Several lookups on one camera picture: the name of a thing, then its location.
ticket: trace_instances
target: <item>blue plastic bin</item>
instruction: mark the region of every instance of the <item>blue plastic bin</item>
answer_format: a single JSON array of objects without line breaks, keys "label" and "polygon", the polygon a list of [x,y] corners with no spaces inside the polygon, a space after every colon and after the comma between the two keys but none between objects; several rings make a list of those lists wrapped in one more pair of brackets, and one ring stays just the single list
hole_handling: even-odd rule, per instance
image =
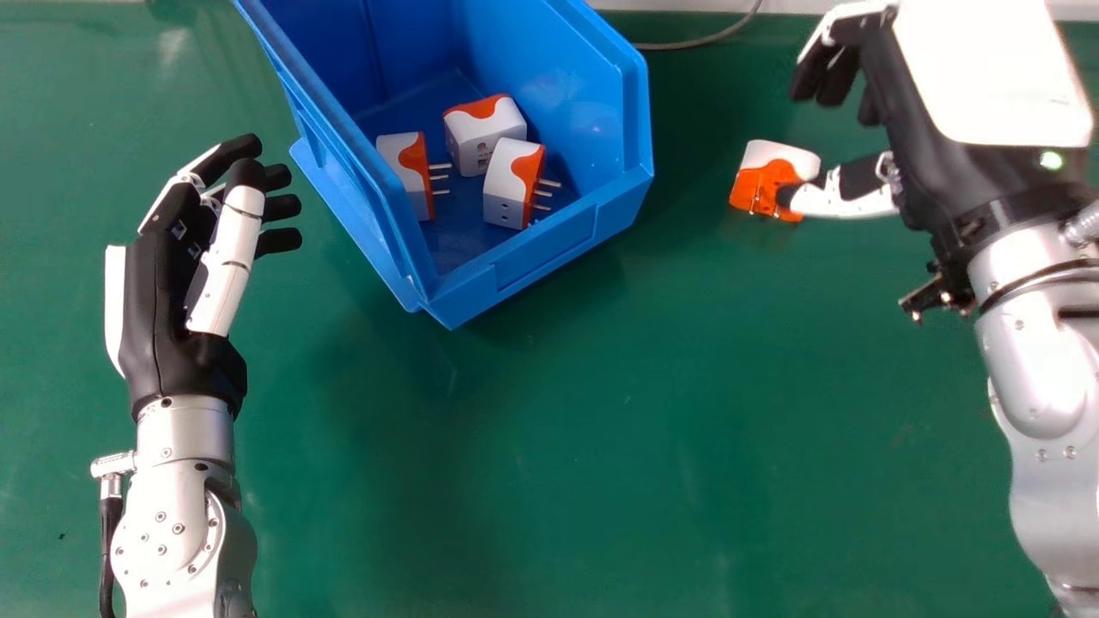
[{"label": "blue plastic bin", "polygon": [[[457,328],[624,230],[653,179],[648,73],[582,0],[235,0],[286,89],[290,153],[409,311]],[[488,225],[484,178],[452,174],[420,223],[378,135],[514,97],[564,189],[522,232]]]}]

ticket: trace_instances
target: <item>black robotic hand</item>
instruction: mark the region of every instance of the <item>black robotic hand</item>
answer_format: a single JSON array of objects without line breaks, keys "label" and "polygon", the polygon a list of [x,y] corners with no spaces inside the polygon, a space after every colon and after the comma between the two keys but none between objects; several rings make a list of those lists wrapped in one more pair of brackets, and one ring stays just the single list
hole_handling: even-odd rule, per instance
[{"label": "black robotic hand", "polygon": [[[243,135],[206,152],[165,185],[131,245],[107,250],[107,347],[133,415],[182,395],[240,411],[247,367],[229,329],[252,264],[301,246],[293,228],[260,229],[301,212],[293,195],[266,197],[291,176],[285,165],[260,165],[262,151],[258,137]],[[226,172],[223,186],[208,189]]]},{"label": "black robotic hand", "polygon": [[[964,307],[973,297],[966,265],[1007,230],[1064,219],[1090,201],[1091,119],[1079,79],[1041,0],[1006,4],[839,5],[790,86],[796,101],[836,107],[865,76],[858,120],[885,128],[893,202],[910,229],[932,236],[930,305]],[[874,186],[876,157],[852,167],[865,168],[862,185]]]}]

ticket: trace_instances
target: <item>storage bin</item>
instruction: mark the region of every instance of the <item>storage bin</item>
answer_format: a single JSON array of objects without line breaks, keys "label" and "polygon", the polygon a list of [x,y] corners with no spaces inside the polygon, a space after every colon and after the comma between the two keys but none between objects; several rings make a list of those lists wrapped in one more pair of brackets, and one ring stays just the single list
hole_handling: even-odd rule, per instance
[{"label": "storage bin", "polygon": [[[285,87],[291,156],[404,309],[457,328],[633,223],[654,173],[647,68],[581,0],[235,3]],[[553,212],[486,224],[484,177],[454,173],[417,221],[375,140],[423,131],[447,162],[443,112],[496,93],[546,146]]]}]

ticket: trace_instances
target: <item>orange and white plug adapter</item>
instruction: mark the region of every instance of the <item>orange and white plug adapter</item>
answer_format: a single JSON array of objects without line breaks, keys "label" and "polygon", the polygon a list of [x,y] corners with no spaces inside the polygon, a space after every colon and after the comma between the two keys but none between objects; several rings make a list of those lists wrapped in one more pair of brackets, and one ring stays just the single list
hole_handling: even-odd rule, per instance
[{"label": "orange and white plug adapter", "polygon": [[485,175],[485,222],[492,225],[525,230],[535,210],[548,211],[534,203],[535,198],[552,198],[553,194],[539,185],[560,188],[560,183],[542,178],[546,147],[521,140],[501,137]]},{"label": "orange and white plug adapter", "polygon": [[404,190],[412,200],[418,221],[435,220],[435,197],[449,194],[449,189],[433,190],[432,184],[449,178],[448,174],[432,176],[453,167],[449,163],[431,165],[428,163],[428,140],[423,133],[395,133],[379,135],[378,153],[393,169],[404,185]]},{"label": "orange and white plug adapter", "polygon": [[767,140],[753,140],[744,151],[729,203],[748,214],[797,223],[803,216],[778,203],[778,189],[787,185],[803,185],[815,179],[820,173],[821,158],[809,151]]},{"label": "orange and white plug adapter", "polygon": [[526,120],[514,99],[497,95],[451,108],[443,114],[446,150],[466,178],[488,172],[488,163],[500,137],[526,139]]}]

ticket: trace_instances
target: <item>cable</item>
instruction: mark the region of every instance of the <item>cable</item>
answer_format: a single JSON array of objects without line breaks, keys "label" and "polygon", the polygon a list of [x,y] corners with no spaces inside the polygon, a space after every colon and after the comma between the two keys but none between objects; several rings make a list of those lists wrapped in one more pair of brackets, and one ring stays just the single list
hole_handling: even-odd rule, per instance
[{"label": "cable", "polygon": [[680,41],[678,43],[634,43],[633,46],[642,52],[677,52],[680,49],[693,49],[696,47],[703,47],[706,45],[711,45],[718,43],[719,41],[724,41],[730,36],[736,34],[742,27],[752,21],[752,18],[756,16],[759,12],[759,7],[763,7],[763,0],[756,0],[752,9],[748,10],[747,14],[741,18],[741,20],[733,25],[710,34],[708,36],[702,36],[700,38],[691,38],[690,41]]}]

